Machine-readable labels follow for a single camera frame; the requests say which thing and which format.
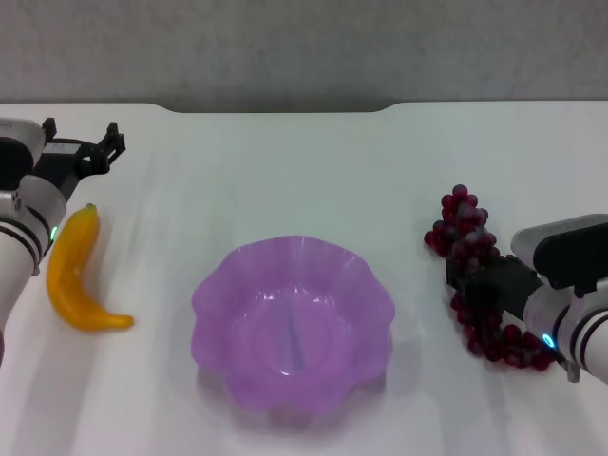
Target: grape bunch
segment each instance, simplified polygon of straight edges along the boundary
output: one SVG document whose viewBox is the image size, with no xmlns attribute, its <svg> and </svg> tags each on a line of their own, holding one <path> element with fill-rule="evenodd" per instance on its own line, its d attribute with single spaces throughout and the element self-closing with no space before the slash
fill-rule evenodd
<svg viewBox="0 0 608 456">
<path fill-rule="evenodd" d="M 456 185 L 451 195 L 441 199 L 443 220 L 433 223 L 432 231 L 425 234 L 426 245 L 467 273 L 479 271 L 491 257 L 501 254 L 495 247 L 496 237 L 485 228 L 488 213 L 477 203 L 464 185 Z"/>
<path fill-rule="evenodd" d="M 430 249 L 463 275 L 480 271 L 500 256 L 496 237 L 485 228 L 487 211 L 477 207 L 477 197 L 464 185 L 456 185 L 451 195 L 442 198 L 441 205 L 443 219 L 433 223 L 432 231 L 425 234 Z M 530 366 L 536 371 L 546 371 L 555 360 L 552 351 L 531 332 L 522 333 L 516 325 L 501 328 L 502 309 L 473 307 L 460 293 L 452 297 L 450 307 L 463 325 L 466 347 L 473 355 L 492 363 L 503 360 L 519 369 Z"/>
</svg>

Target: white table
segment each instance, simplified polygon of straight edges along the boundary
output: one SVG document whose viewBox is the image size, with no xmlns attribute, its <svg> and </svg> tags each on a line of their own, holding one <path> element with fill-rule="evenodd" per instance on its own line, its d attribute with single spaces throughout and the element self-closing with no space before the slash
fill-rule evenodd
<svg viewBox="0 0 608 456">
<path fill-rule="evenodd" d="M 127 152 L 81 182 L 68 213 L 98 205 L 90 286 L 137 318 L 128 332 L 79 333 L 51 309 L 44 274 L 29 282 L 0 369 L 3 456 L 608 453 L 608 386 L 470 357 L 444 262 L 422 243 L 457 182 L 504 251 L 519 228 L 606 212 L 608 103 L 294 115 L 7 104 L 0 116 L 53 116 L 60 136 L 91 141 L 119 123 Z M 312 421 L 236 409 L 190 356 L 197 284 L 233 248 L 289 234 L 361 254 L 397 306 L 385 385 Z"/>
</svg>

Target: toy banana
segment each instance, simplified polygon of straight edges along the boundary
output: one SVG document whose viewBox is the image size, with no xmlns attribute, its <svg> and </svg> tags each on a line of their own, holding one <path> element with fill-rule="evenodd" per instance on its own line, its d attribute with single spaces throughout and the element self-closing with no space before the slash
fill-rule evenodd
<svg viewBox="0 0 608 456">
<path fill-rule="evenodd" d="M 102 308 L 83 287 L 83 269 L 99 233 L 97 208 L 89 204 L 74 213 L 57 237 L 47 268 L 47 291 L 65 322 L 82 331 L 123 330 L 133 317 Z"/>
</svg>

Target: gray wall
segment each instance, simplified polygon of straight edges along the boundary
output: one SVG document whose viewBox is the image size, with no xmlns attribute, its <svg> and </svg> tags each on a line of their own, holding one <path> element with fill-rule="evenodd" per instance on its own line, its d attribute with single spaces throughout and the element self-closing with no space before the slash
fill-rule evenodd
<svg viewBox="0 0 608 456">
<path fill-rule="evenodd" d="M 605 0 L 1 0 L 0 102 L 608 98 Z"/>
</svg>

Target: white background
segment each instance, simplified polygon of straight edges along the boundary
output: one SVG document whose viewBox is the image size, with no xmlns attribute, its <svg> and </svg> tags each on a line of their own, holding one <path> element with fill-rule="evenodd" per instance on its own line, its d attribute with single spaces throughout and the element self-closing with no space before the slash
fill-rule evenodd
<svg viewBox="0 0 608 456">
<path fill-rule="evenodd" d="M 32 279 L 6 331 L 0 454 L 608 452 L 608 386 L 470 357 L 447 311 L 444 262 L 422 243 L 458 182 L 489 210 L 503 251 L 520 228 L 607 212 L 608 104 L 327 115 L 3 105 L 0 116 L 54 116 L 59 136 L 89 141 L 119 123 L 127 151 L 109 175 L 79 185 L 68 213 L 97 204 L 88 285 L 108 309 L 137 319 L 127 332 L 76 332 L 51 309 L 44 273 Z M 198 283 L 233 248 L 295 234 L 363 256 L 397 307 L 384 381 L 312 420 L 235 408 L 189 347 Z"/>
</svg>

